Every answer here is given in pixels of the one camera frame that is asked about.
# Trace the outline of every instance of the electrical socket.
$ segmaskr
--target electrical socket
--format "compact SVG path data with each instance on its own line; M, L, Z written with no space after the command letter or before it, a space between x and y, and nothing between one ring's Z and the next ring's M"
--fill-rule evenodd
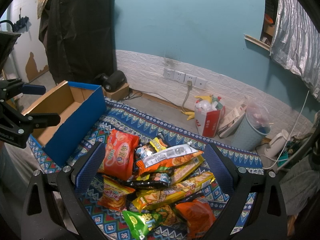
M166 78L166 79L171 79L171 80L173 80L174 70L173 70L173 69L170 69L170 68L164 68L163 77Z
M207 84L207 81L205 79L196 78L195 87L205 89L205 85Z
M184 83L187 84L187 81L190 80L192 83L192 86L195 86L196 83L196 76L190 75L190 74L186 74L185 78L184 78Z
M185 73L179 72L179 71L175 71L175 72L174 72L174 76L173 76L173 80L178 81L178 82L180 82L180 83L183 83L185 76L186 76Z

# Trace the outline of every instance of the curtain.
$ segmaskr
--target curtain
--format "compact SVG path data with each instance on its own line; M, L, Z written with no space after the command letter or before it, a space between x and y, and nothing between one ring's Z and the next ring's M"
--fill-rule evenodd
M320 34L297 0L279 0L270 56L320 101Z

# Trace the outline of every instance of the light blue trash bin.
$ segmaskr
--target light blue trash bin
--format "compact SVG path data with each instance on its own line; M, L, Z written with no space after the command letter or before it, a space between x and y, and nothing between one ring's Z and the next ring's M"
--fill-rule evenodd
M264 127L265 133L259 132L248 121L247 114L242 119L233 139L231 140L231 146L251 151L253 150L261 140L270 133L269 127Z

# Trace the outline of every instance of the window sill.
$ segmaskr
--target window sill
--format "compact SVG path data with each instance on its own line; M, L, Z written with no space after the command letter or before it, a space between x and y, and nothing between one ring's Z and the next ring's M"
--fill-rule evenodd
M247 40L247 41L251 41L252 43L254 43L254 44L266 49L267 51L270 51L270 46L269 45L263 43L262 41L257 40L254 37L251 37L251 36L245 34L244 35L244 39Z

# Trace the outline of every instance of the brown patch on door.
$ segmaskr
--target brown patch on door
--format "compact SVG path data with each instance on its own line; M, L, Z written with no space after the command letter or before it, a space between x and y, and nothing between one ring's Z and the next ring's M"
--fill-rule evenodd
M47 72L48 70L49 70L48 65L45 65L43 70L38 71L37 65L34 59L34 55L32 52L30 52L30 57L26 64L26 74L29 82L33 81L38 76L41 76L43 73Z

